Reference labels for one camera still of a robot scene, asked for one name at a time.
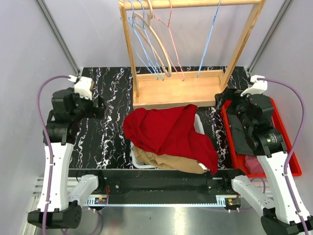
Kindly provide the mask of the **light blue wire hanger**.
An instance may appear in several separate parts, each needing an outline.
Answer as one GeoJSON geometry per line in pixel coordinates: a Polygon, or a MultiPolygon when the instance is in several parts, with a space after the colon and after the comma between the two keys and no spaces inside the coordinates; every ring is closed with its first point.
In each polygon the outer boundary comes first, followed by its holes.
{"type": "Polygon", "coordinates": [[[148,36],[148,33],[146,31],[148,23],[145,20],[145,9],[143,2],[139,0],[138,2],[141,5],[142,8],[142,14],[136,13],[134,9],[134,4],[132,0],[128,1],[132,6],[132,18],[128,17],[128,23],[133,29],[134,34],[136,35],[137,39],[139,40],[139,43],[141,45],[141,48],[143,50],[143,53],[146,57],[147,62],[145,63],[144,60],[141,58],[137,50],[135,49],[136,54],[138,55],[141,62],[144,64],[144,66],[147,68],[147,70],[152,74],[152,76],[158,80],[159,75],[161,73],[161,68],[159,63],[157,62],[156,53],[154,51],[154,47],[152,46],[151,40],[148,36]],[[148,45],[150,51],[153,53],[153,59],[150,58],[142,39],[146,42],[148,45]]]}

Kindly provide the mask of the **red dress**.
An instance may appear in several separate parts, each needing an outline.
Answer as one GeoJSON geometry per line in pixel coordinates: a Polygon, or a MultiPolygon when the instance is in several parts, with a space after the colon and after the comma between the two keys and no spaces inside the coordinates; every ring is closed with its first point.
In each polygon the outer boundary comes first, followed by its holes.
{"type": "Polygon", "coordinates": [[[209,136],[196,132],[196,112],[193,104],[149,111],[138,108],[125,117],[124,135],[142,150],[192,159],[215,174],[218,153],[209,136]]]}

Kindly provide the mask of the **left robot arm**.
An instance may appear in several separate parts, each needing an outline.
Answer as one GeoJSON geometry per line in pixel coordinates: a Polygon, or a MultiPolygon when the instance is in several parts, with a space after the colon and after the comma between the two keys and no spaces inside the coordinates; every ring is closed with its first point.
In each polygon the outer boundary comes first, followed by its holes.
{"type": "Polygon", "coordinates": [[[28,213],[27,221],[42,229],[75,229],[81,221],[83,205],[93,192],[102,193],[106,182],[87,174],[68,191],[69,160],[80,121],[103,118],[105,105],[102,99],[94,105],[90,88],[56,91],[51,103],[43,129],[46,162],[42,193],[37,209],[28,213]]]}

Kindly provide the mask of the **pink wire hanger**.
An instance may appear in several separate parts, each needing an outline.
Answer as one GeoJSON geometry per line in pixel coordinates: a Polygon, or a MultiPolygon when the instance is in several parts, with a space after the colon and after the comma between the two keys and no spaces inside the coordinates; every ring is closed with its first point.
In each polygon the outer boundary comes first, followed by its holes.
{"type": "Polygon", "coordinates": [[[161,20],[158,17],[158,15],[154,15],[154,19],[156,19],[158,22],[161,22],[165,27],[167,27],[169,35],[170,35],[170,38],[171,38],[172,46],[173,46],[173,49],[174,49],[174,52],[175,52],[175,55],[176,55],[177,63],[178,63],[178,66],[180,68],[180,73],[177,70],[175,64],[173,63],[173,61],[172,61],[169,53],[167,52],[167,50],[165,50],[165,52],[166,52],[166,55],[168,56],[168,58],[169,58],[169,60],[171,62],[172,67],[174,68],[176,74],[179,76],[181,81],[185,81],[185,75],[184,75],[182,66],[181,66],[181,64],[179,62],[179,55],[178,55],[178,52],[177,52],[177,49],[176,49],[176,45],[175,45],[175,41],[174,41],[174,38],[173,38],[173,35],[172,35],[172,31],[171,31],[171,19],[172,19],[172,13],[173,13],[173,6],[172,6],[172,1],[171,0],[169,0],[169,4],[170,4],[170,13],[169,13],[168,21],[164,22],[163,20],[161,20]]]}

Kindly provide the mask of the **tan and white garment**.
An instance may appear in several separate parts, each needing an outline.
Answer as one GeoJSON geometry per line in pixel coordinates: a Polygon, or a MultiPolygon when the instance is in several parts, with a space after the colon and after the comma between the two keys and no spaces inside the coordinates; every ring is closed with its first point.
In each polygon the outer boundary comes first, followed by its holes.
{"type": "Polygon", "coordinates": [[[132,147],[131,156],[134,165],[138,168],[174,169],[195,174],[203,174],[209,171],[207,167],[196,160],[168,154],[157,155],[156,153],[142,150],[136,146],[132,147]]]}

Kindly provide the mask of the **blue hanger of red dress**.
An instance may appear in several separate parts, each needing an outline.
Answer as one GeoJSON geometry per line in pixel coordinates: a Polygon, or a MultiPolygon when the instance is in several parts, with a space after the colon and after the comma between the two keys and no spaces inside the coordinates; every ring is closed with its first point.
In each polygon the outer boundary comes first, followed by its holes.
{"type": "Polygon", "coordinates": [[[207,53],[207,50],[208,50],[208,46],[209,46],[210,39],[211,39],[211,36],[212,36],[212,33],[213,33],[213,29],[214,29],[214,25],[215,25],[215,21],[216,21],[216,17],[217,17],[220,5],[221,5],[221,0],[218,1],[218,5],[217,5],[217,8],[215,10],[213,19],[212,19],[211,28],[210,28],[210,31],[209,31],[209,34],[208,34],[208,37],[207,37],[207,40],[206,40],[206,44],[205,44],[205,47],[204,47],[204,50],[203,50],[203,54],[202,54],[202,57],[201,57],[201,62],[200,62],[199,69],[198,69],[198,72],[197,72],[197,77],[199,77],[199,75],[201,73],[201,69],[202,69],[203,62],[204,62],[204,59],[205,59],[205,56],[206,56],[206,53],[207,53]]]}

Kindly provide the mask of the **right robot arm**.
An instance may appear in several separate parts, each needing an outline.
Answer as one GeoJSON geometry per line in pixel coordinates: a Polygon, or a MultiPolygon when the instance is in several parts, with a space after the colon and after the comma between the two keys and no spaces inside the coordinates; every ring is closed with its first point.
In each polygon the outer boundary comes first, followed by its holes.
{"type": "Polygon", "coordinates": [[[263,94],[244,94],[226,89],[215,95],[215,108],[220,110],[230,101],[227,113],[242,133],[242,139],[262,166],[272,192],[267,197],[247,176],[229,177],[222,181],[224,192],[239,193],[258,213],[268,235],[309,234],[313,217],[302,203],[289,168],[287,146],[282,133],[271,124],[274,106],[263,94]]]}

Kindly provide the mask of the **blue hanger of lemon skirt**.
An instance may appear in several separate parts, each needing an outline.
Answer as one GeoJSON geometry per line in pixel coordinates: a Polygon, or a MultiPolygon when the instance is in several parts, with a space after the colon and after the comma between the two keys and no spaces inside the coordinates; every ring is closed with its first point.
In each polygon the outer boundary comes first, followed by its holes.
{"type": "Polygon", "coordinates": [[[136,54],[138,55],[138,57],[140,58],[141,62],[143,62],[144,66],[148,69],[148,71],[153,75],[153,77],[156,80],[161,79],[162,81],[164,80],[164,76],[170,76],[171,75],[171,65],[170,62],[168,60],[168,68],[169,70],[166,69],[166,66],[164,65],[164,63],[162,62],[160,56],[158,55],[158,53],[156,52],[155,48],[153,47],[151,40],[148,36],[147,33],[147,29],[151,31],[152,35],[155,37],[155,39],[159,42],[159,45],[161,47],[161,49],[163,50],[163,52],[165,52],[164,46],[162,45],[162,43],[160,42],[159,37],[156,35],[155,31],[152,29],[151,26],[151,19],[153,18],[153,11],[150,10],[150,13],[148,13],[145,17],[145,8],[144,8],[144,4],[141,0],[139,0],[138,2],[141,4],[142,7],[142,15],[139,13],[136,13],[134,11],[134,5],[132,3],[132,1],[129,1],[132,5],[132,22],[130,24],[130,26],[132,27],[135,35],[137,36],[137,39],[140,42],[140,45],[142,47],[142,50],[146,56],[146,59],[148,61],[149,66],[146,65],[146,63],[144,62],[144,60],[140,57],[140,55],[138,54],[137,50],[135,49],[136,54]],[[153,53],[153,57],[155,62],[153,62],[152,58],[150,58],[147,50],[145,49],[145,46],[143,45],[142,40],[140,39],[140,36],[146,41],[146,43],[148,44],[149,49],[151,50],[151,52],[153,53]]]}

